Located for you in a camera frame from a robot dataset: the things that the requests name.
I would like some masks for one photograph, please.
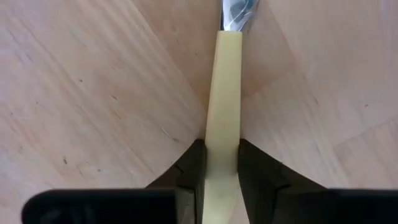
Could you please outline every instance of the beige handle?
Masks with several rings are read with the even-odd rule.
[[[241,53],[241,32],[218,32],[205,138],[203,224],[227,224],[238,195]]]

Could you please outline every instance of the light wood panel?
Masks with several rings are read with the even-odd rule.
[[[142,187],[166,170],[205,125],[219,11],[0,1],[2,223],[45,189]],[[242,135],[327,187],[398,187],[397,15],[394,0],[261,0]]]

